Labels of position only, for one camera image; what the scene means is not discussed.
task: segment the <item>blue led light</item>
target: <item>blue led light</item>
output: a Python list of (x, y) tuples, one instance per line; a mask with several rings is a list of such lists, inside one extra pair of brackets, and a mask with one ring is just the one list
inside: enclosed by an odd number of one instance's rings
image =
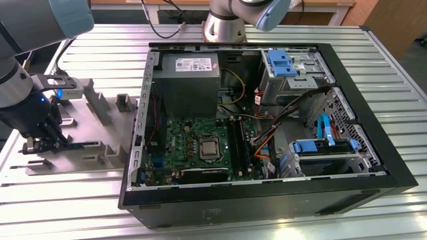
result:
[(56, 96), (57, 96), (57, 99), (61, 99), (61, 97), (63, 97), (63, 89), (57, 89), (56, 90)]

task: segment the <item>metal bracket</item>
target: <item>metal bracket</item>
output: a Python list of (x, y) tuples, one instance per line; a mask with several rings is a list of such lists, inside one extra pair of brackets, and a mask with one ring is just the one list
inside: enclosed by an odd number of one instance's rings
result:
[[(36, 74), (32, 75), (31, 78), (37, 84), (41, 92), (55, 89), (75, 89), (77, 87), (75, 80), (69, 76)], [(51, 84), (49, 79), (60, 84)]]

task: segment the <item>connector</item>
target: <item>connector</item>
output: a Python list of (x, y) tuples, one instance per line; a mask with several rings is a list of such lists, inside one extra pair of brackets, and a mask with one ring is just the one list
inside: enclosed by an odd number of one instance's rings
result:
[(177, 26), (177, 29), (179, 29), (180, 31), (183, 31), (183, 30), (185, 29), (185, 27), (187, 27), (187, 23), (183, 22), (183, 23)]

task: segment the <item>wire bundle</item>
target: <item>wire bundle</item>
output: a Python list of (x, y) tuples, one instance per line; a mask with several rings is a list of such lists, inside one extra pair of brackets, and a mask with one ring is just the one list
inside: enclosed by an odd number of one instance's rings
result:
[(255, 157), (259, 157), (259, 153), (263, 149), (263, 147), (266, 146), (266, 144), (270, 142), (270, 140), (272, 139), (276, 131), (278, 131), (278, 127), (282, 124), (282, 119), (284, 117), (287, 117), (290, 114), (292, 114), (302, 106), (304, 100), (307, 98), (310, 98), (312, 95), (319, 94), (319, 93), (326, 93), (328, 90), (331, 89), (330, 86), (324, 86), (320, 87), (318, 89), (310, 90), (307, 91), (303, 95), (300, 95), (298, 98), (295, 98), (282, 109), (282, 111), (279, 112), (278, 116), (274, 118), (274, 122), (272, 125), (270, 127), (270, 129), (254, 139), (254, 142), (260, 141), (263, 138), (266, 138), (266, 140), (262, 142), (260, 146), (258, 147), (258, 150), (255, 152)]

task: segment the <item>aluminum workbench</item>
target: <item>aluminum workbench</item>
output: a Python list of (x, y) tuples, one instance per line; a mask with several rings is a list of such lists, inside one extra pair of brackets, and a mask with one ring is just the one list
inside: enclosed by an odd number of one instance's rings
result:
[[(171, 34), (176, 25), (156, 28)], [(384, 46), (359, 27), (279, 26), (268, 33), (247, 27), (246, 31), (250, 42), (332, 45), (419, 186), (343, 215), (149, 230), (117, 209), (121, 169), (27, 176), (20, 166), (33, 156), (17, 154), (23, 140), (15, 130), (0, 154), (0, 239), (427, 238), (427, 96)], [(196, 25), (167, 41), (202, 40)], [(164, 41), (148, 25), (97, 25), (73, 42), (60, 67), (73, 77), (93, 78), (107, 97), (139, 96), (148, 42)]]

